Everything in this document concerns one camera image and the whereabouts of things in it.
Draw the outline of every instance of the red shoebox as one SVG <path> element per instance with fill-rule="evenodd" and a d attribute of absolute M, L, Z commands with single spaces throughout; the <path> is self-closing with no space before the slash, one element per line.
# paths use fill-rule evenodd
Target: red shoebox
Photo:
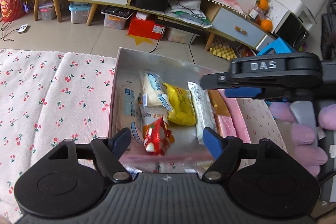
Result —
<path fill-rule="evenodd" d="M 136 15 L 131 18 L 128 34 L 136 35 L 138 37 L 147 37 L 150 39 L 161 39 L 165 32 L 163 25 L 155 23 L 152 19 L 138 19 Z"/>

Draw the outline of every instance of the wooden drawer handle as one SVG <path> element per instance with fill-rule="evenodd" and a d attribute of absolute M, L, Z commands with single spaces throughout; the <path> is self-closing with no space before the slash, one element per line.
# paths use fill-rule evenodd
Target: wooden drawer handle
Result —
<path fill-rule="evenodd" d="M 244 31 L 242 28 L 239 28 L 238 26 L 235 27 L 235 30 L 236 30 L 237 32 L 242 33 L 243 35 L 247 35 L 247 31 Z"/>

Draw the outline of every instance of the orange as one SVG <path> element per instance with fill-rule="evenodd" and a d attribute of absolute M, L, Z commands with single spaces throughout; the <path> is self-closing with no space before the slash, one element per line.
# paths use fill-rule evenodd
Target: orange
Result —
<path fill-rule="evenodd" d="M 273 23 L 269 19 L 262 20 L 260 26 L 265 32 L 270 32 L 273 29 Z"/>
<path fill-rule="evenodd" d="M 267 10 L 268 9 L 268 1 L 267 0 L 257 0 L 256 5 L 259 6 L 261 10 Z"/>

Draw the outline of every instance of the floor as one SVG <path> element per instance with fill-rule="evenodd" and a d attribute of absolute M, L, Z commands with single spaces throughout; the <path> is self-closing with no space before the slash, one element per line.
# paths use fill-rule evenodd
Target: floor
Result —
<path fill-rule="evenodd" d="M 71 24 L 71 17 L 67 11 L 62 11 L 63 22 L 57 20 L 38 20 L 34 22 L 33 15 L 27 14 L 11 23 L 4 34 L 19 28 L 23 24 L 29 24 L 26 33 L 12 32 L 5 39 L 0 40 L 0 48 L 11 48 L 35 51 L 62 51 L 82 52 L 88 54 L 116 57 L 118 48 L 125 47 L 139 51 L 150 52 L 155 48 L 153 44 L 146 42 L 136 46 L 135 40 L 127 37 L 127 30 L 116 30 L 104 27 L 104 18 L 96 14 L 91 26 L 85 24 Z M 223 58 L 216 57 L 204 50 L 205 39 L 198 37 L 191 45 L 191 51 L 196 64 L 209 67 L 218 71 L 227 71 L 230 63 Z M 189 51 L 189 45 L 160 41 L 154 54 L 167 56 L 186 62 L 193 62 Z"/>

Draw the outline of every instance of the pink glove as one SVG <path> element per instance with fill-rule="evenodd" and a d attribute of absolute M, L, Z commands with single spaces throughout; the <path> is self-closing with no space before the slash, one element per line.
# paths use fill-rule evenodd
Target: pink glove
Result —
<path fill-rule="evenodd" d="M 293 123 L 291 137 L 295 144 L 294 159 L 313 176 L 317 176 L 320 166 L 327 162 L 328 155 L 322 148 L 311 145 L 316 138 L 315 132 L 306 125 L 296 123 L 289 105 L 290 103 L 272 103 L 269 109 L 275 118 Z M 336 104 L 323 108 L 318 121 L 322 128 L 336 130 Z"/>

